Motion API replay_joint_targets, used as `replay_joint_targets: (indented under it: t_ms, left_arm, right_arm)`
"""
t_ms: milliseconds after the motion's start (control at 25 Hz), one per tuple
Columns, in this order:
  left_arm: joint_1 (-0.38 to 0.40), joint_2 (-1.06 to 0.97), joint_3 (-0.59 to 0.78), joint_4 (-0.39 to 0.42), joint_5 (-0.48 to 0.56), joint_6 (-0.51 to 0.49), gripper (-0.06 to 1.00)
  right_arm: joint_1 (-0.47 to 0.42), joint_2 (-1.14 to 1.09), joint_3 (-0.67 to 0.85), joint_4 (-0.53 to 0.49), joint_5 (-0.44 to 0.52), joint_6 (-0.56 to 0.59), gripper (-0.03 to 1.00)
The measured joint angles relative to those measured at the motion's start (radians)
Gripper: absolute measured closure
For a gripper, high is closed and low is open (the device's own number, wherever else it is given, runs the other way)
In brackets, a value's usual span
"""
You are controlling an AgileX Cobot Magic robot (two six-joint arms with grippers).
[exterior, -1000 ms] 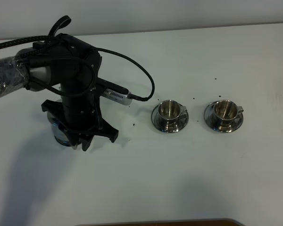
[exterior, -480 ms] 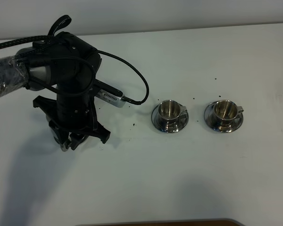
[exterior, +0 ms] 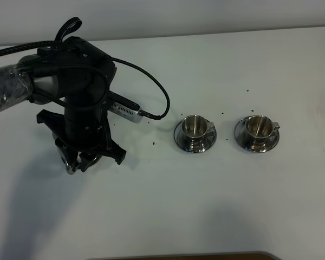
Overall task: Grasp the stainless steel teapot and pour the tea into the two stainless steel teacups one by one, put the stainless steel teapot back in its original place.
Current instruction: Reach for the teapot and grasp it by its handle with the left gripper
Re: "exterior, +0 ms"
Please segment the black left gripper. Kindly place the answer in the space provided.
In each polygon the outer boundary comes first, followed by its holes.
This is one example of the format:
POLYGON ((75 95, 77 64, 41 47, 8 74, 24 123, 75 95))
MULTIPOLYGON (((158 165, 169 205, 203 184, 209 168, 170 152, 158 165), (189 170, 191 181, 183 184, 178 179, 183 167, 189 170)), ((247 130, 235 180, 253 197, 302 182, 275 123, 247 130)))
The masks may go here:
POLYGON ((64 114, 42 110, 37 122, 57 135, 55 145, 64 163, 71 166, 77 161, 77 151, 82 152, 82 172, 94 164, 95 155, 113 158, 117 164, 125 158, 126 151, 112 140, 107 113, 100 107, 88 112, 66 108, 64 114))

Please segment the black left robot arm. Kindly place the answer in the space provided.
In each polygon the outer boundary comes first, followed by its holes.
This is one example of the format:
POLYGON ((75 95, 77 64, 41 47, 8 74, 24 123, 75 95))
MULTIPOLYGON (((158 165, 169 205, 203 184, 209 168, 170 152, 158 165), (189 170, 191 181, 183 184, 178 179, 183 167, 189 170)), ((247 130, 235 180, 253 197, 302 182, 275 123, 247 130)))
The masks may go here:
POLYGON ((86 171, 102 157, 120 164, 126 151, 111 136, 108 110, 117 100, 110 85, 116 66, 110 56, 79 37, 26 43, 0 50, 0 57, 36 49, 16 64, 0 67, 0 112, 23 101, 56 103, 63 114, 42 110, 45 124, 70 173, 86 171))

